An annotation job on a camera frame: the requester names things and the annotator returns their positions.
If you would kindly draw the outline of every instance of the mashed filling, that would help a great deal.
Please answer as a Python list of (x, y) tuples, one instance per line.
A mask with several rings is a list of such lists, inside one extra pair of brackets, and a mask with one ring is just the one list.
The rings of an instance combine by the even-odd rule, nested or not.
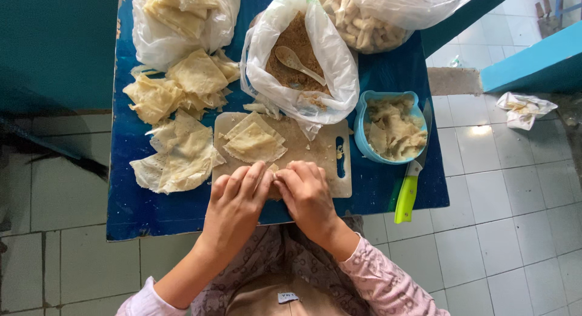
[(364, 134), (374, 152), (392, 161), (416, 157), (426, 145), (427, 133), (420, 130), (424, 121), (410, 115), (412, 97), (367, 102), (372, 123), (364, 122)]

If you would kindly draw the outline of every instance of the cutting board handle hole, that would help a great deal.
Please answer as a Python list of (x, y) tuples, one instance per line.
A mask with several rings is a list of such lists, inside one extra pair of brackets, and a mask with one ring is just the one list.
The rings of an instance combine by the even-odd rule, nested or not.
[[(338, 150), (339, 146), (343, 147), (343, 138), (341, 136), (338, 136), (337, 138), (335, 138), (335, 150)], [(337, 161), (337, 169), (338, 169), (338, 177), (339, 178), (343, 178), (346, 175), (346, 171), (343, 169), (343, 162), (346, 160), (346, 154), (342, 154), (341, 159), (336, 159)]]

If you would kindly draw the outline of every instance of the plastic spoon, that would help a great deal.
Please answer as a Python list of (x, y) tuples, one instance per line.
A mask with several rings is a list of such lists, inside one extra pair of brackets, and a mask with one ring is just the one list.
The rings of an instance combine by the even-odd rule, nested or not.
[(277, 49), (275, 49), (275, 55), (277, 56), (277, 59), (279, 59), (279, 61), (283, 65), (285, 65), (289, 68), (296, 69), (296, 70), (300, 71), (301, 73), (312, 77), (313, 79), (318, 81), (319, 84), (321, 84), (322, 86), (325, 86), (325, 80), (321, 76), (319, 76), (316, 73), (309, 70), (309, 68), (303, 66), (303, 64), (299, 60), (299, 57), (297, 56), (297, 54), (295, 54), (295, 52), (293, 50), (291, 50), (290, 48), (278, 47)]

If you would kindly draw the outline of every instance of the blue table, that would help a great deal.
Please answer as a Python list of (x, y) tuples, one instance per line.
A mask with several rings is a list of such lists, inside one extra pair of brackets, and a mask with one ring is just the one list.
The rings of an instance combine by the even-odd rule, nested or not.
[[(240, 59), (244, 35), (249, 23), (272, 0), (242, 0), (232, 44), (225, 47), (226, 55), (237, 61)], [(155, 153), (149, 145), (149, 137), (144, 133), (151, 129), (144, 124), (135, 111), (127, 105), (131, 100), (122, 89), (134, 81), (129, 74), (132, 67), (139, 65), (135, 59), (132, 42), (132, 2), (122, 3), (118, 17), (121, 34), (117, 39), (117, 70), (113, 94), (113, 129), (111, 142), (111, 172), (107, 213), (107, 240), (129, 240), (142, 236), (162, 236), (202, 230), (204, 215), (210, 196), (210, 185), (170, 195), (157, 194), (141, 188), (135, 182), (135, 175), (129, 162)], [(426, 64), (420, 33), (416, 32), (403, 46), (382, 54), (360, 55), (361, 91), (378, 92), (414, 91), (420, 104), (431, 100), (426, 74)], [(252, 98), (240, 90), (239, 81), (229, 85), (234, 93), (227, 99), (224, 111), (244, 111), (242, 104), (251, 103)], [(202, 123), (214, 126), (216, 111), (204, 115)], [(356, 112), (347, 118), (353, 128)], [(440, 144), (436, 123), (428, 145), (426, 167), (418, 179), (418, 195), (415, 209), (438, 208), (449, 205), (447, 184), (440, 155)], [(391, 166), (374, 163), (356, 147), (350, 136), (352, 153), (351, 198), (335, 199), (338, 215), (368, 215), (393, 210), (400, 190), (405, 165)], [(259, 218), (261, 224), (292, 221), (282, 201), (267, 201)]]

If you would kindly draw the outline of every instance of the blue bowl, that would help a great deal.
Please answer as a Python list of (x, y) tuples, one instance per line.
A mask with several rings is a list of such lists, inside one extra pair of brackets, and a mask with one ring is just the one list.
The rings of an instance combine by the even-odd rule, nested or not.
[[(420, 151), (418, 152), (418, 155), (415, 156), (414, 158), (406, 158), (404, 160), (400, 160), (397, 162), (393, 162), (391, 160), (385, 159), (381, 156), (379, 156), (377, 153), (374, 152), (374, 150), (372, 148), (370, 148), (370, 146), (368, 145), (368, 140), (366, 140), (366, 135), (364, 134), (364, 122), (370, 123), (370, 117), (368, 116), (368, 103), (367, 101), (370, 99), (374, 99), (374, 100), (383, 100), (383, 99), (389, 99), (389, 100), (393, 100), (393, 99), (399, 99), (403, 96), (412, 96), (414, 97), (414, 105), (412, 106), (412, 109), (410, 111), (410, 114), (412, 116), (418, 117), (422, 120), (424, 120), (424, 116), (423, 116), (423, 112), (420, 111), (420, 108), (418, 107), (418, 96), (416, 95), (416, 93), (412, 92), (412, 91), (407, 91), (407, 92), (403, 92), (403, 93), (392, 93), (392, 92), (375, 92), (375, 91), (365, 91), (364, 93), (362, 93), (360, 95), (360, 99), (358, 100), (358, 103), (356, 104), (356, 120), (354, 121), (354, 138), (356, 140), (356, 145), (358, 146), (358, 149), (360, 149), (361, 153), (366, 156), (369, 160), (375, 161), (376, 163), (384, 163), (384, 164), (405, 164), (405, 163), (409, 163), (412, 160), (414, 160), (414, 158), (418, 157), (418, 155), (420, 155), (424, 148), (420, 149)], [(421, 130), (426, 131), (426, 121), (424, 122), (423, 126), (421, 127)]]

